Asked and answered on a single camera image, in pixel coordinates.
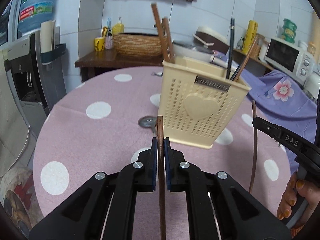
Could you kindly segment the person's right hand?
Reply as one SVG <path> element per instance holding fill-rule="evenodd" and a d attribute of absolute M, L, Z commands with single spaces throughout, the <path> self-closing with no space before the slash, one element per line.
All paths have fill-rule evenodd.
<path fill-rule="evenodd" d="M 297 194 L 307 200 L 308 206 L 300 220 L 293 226 L 295 230 L 298 230 L 306 224 L 319 204 L 319 187 L 309 181 L 297 179 L 297 172 L 295 172 L 289 179 L 286 189 L 281 197 L 281 201 L 277 209 L 277 217 L 279 220 L 283 220 L 284 218 L 289 218 L 291 216 L 292 208 L 297 202 Z"/>

